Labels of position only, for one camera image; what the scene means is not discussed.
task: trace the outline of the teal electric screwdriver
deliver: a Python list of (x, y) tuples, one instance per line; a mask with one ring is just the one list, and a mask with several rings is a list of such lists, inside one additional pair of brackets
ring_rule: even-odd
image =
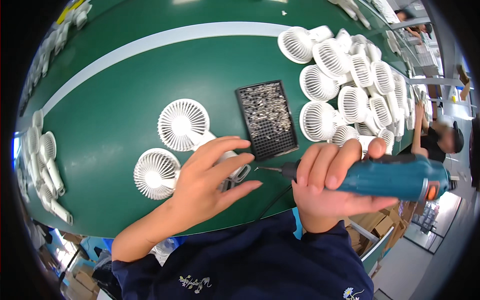
[[(287, 162), (282, 168), (258, 168), (278, 171), (297, 182), (299, 163), (300, 160)], [(378, 159), (369, 158), (354, 163), (337, 191), (423, 202), (438, 199), (455, 188), (456, 180), (441, 162), (408, 154), (384, 155)]]

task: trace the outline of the person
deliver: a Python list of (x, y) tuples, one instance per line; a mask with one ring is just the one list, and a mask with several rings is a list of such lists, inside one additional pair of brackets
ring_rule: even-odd
[[(409, 21), (409, 20), (412, 20), (412, 19), (415, 19), (415, 14), (412, 13), (411, 10), (409, 9), (401, 9), (401, 10), (397, 10), (395, 11), (395, 14), (398, 18), (398, 20), (400, 22), (405, 22), (405, 21)], [(423, 44), (422, 40), (421, 40), (421, 35), (420, 35), (420, 30), (424, 29), (425, 31), (424, 32), (428, 32), (429, 33), (429, 36), (430, 36), (430, 33), (432, 32), (431, 31), (431, 25), (430, 25), (430, 32), (428, 32), (428, 29), (425, 25), (419, 25), (418, 26), (418, 29), (417, 28), (414, 28), (412, 29), (411, 27), (405, 27), (405, 30), (407, 30), (411, 35), (417, 37), (420, 39), (420, 44)]]
[[(291, 183), (306, 230), (301, 240), (293, 235), (295, 219), (288, 210), (191, 235), (163, 266), (148, 254), (160, 241), (214, 217), (261, 188), (260, 181), (250, 180), (226, 192), (217, 190), (254, 156), (242, 153), (214, 163), (226, 151), (249, 146), (249, 141), (232, 136), (201, 146), (183, 165), (173, 196), (114, 239), (112, 272), (124, 299), (372, 299), (372, 280), (339, 216), (378, 211), (398, 200), (335, 191), (361, 158), (361, 145), (355, 139), (341, 148), (313, 144), (302, 156), (298, 183)], [(385, 149), (385, 141), (376, 138), (368, 153), (378, 158)]]
[(415, 116), (413, 142), (400, 152), (401, 154), (421, 154), (429, 159), (444, 162), (446, 153), (453, 154), (462, 150), (463, 133), (458, 128), (456, 121), (453, 122), (452, 128), (438, 122), (430, 127), (425, 117), (422, 102), (416, 104)]

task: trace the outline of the screwdriver power cord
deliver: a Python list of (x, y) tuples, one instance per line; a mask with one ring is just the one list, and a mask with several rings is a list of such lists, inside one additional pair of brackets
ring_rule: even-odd
[(285, 195), (288, 191), (292, 189), (292, 185), (287, 186), (283, 191), (281, 191), (270, 203), (267, 205), (267, 207), (262, 211), (262, 213), (258, 216), (258, 218), (255, 221), (260, 220), (261, 218), (264, 217), (266, 212), (280, 199), (282, 198), (283, 195)]

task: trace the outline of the finger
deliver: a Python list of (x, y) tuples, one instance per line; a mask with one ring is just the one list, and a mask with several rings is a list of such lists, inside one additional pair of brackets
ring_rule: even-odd
[[(214, 140), (211, 140), (211, 141), (223, 141), (223, 140), (230, 140), (230, 139), (240, 139), (239, 136), (236, 136), (236, 135), (227, 135), (227, 136), (222, 136), (222, 137), (218, 137)], [(189, 158), (189, 160), (187, 160), (187, 162), (183, 165), (183, 166), (187, 166), (189, 164), (191, 164), (195, 159), (197, 159), (198, 156), (202, 156), (202, 153), (205, 152), (205, 149), (208, 147), (211, 146), (211, 144), (209, 144), (209, 142), (201, 145), (200, 147), (198, 147), (197, 151), (195, 151)]]
[(206, 170), (211, 168), (225, 152), (249, 146), (250, 141), (242, 139), (214, 139), (204, 145), (204, 148), (195, 156), (194, 162), (199, 169)]
[(218, 201), (218, 205), (220, 209), (223, 211), (227, 209), (230, 205), (232, 205), (235, 201), (240, 198), (245, 197), (251, 191), (258, 189), (263, 183), (258, 180), (250, 180), (242, 183), (239, 186), (234, 187), (226, 192), (221, 193), (220, 200)]
[(229, 157), (208, 170), (207, 176), (212, 180), (213, 183), (220, 184), (236, 169), (251, 163), (254, 159), (255, 156), (251, 153), (241, 153), (239, 155)]
[(330, 168), (330, 164), (337, 156), (338, 151), (338, 145), (335, 144), (326, 144), (322, 147), (308, 178), (308, 185), (312, 186), (312, 192), (314, 194), (317, 194), (324, 189), (327, 171)]
[(317, 159), (322, 147), (327, 143), (317, 143), (308, 147), (307, 151), (301, 157), (299, 166), (297, 167), (297, 183), (299, 186), (307, 186), (310, 171)]
[(325, 186), (329, 190), (336, 190), (345, 179), (348, 169), (353, 165), (353, 163), (360, 159), (360, 142), (356, 139), (350, 139), (346, 141), (328, 168)]
[(377, 137), (368, 145), (368, 155), (372, 158), (380, 158), (387, 150), (387, 143), (384, 139)]
[(373, 213), (395, 205), (397, 202), (398, 198), (395, 197), (353, 196), (345, 203), (345, 214), (352, 216)]

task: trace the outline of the black shirt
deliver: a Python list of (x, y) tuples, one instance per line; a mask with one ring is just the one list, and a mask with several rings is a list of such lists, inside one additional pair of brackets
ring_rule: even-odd
[[(432, 127), (428, 128), (427, 135), (420, 137), (420, 147), (427, 149), (428, 159), (444, 162), (445, 152), (443, 152), (438, 146), (438, 140), (440, 136)], [(400, 154), (409, 154), (412, 151), (412, 145), (405, 148)]]
[(373, 297), (373, 283), (344, 222), (293, 235), (291, 210), (256, 222), (189, 236), (160, 266), (153, 254), (114, 261), (128, 299), (347, 299)]

